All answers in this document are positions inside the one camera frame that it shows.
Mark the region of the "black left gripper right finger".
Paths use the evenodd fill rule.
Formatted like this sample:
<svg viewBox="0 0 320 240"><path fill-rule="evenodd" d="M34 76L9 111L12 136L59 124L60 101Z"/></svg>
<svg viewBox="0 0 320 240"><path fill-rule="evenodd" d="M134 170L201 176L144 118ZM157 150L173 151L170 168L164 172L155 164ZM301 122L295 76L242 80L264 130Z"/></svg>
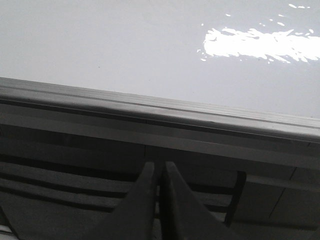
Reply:
<svg viewBox="0 0 320 240"><path fill-rule="evenodd" d="M159 213L164 240L239 240L196 198L173 162L164 165Z"/></svg>

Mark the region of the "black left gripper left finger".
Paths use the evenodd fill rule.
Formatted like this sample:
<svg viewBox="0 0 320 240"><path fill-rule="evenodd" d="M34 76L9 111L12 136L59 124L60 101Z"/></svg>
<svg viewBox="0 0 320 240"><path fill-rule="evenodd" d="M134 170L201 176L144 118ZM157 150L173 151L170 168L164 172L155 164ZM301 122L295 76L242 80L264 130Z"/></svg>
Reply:
<svg viewBox="0 0 320 240"><path fill-rule="evenodd" d="M122 173L50 162L2 162L0 208L21 240L149 240L155 165Z"/></svg>

